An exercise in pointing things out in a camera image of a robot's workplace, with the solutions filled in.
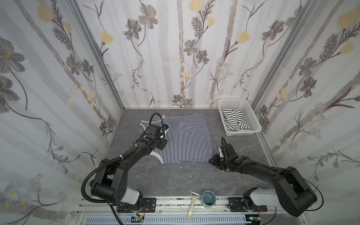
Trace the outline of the blue white striped tank top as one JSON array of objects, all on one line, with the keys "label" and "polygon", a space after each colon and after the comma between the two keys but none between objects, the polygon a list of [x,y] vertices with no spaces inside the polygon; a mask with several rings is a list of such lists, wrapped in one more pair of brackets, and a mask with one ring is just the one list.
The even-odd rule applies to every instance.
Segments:
[{"label": "blue white striped tank top", "polygon": [[212,158],[210,133],[203,113],[164,115],[162,119],[169,126],[168,142],[163,150],[155,148],[150,153],[160,163],[208,162]]}]

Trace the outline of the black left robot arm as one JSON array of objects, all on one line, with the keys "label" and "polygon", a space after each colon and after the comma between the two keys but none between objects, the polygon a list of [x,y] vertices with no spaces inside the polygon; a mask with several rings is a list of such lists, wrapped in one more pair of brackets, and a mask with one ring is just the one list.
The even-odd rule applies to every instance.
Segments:
[{"label": "black left robot arm", "polygon": [[143,195],[127,186],[128,172],[155,148],[164,149],[168,129],[167,124],[151,124],[124,154],[114,159],[103,159],[98,168],[85,177],[81,186],[83,198],[92,203],[126,203],[140,208],[143,205]]}]

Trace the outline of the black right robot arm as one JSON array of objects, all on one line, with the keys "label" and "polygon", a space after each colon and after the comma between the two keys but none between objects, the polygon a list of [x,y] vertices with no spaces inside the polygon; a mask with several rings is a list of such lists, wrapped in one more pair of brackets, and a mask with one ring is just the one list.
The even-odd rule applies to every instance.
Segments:
[{"label": "black right robot arm", "polygon": [[259,163],[247,156],[238,156],[229,143],[222,144],[220,154],[209,162],[225,171],[250,175],[273,186],[273,189],[253,187],[242,196],[241,204],[246,211],[259,206],[284,209],[294,217],[300,216],[317,201],[317,195],[294,167],[280,168]]}]

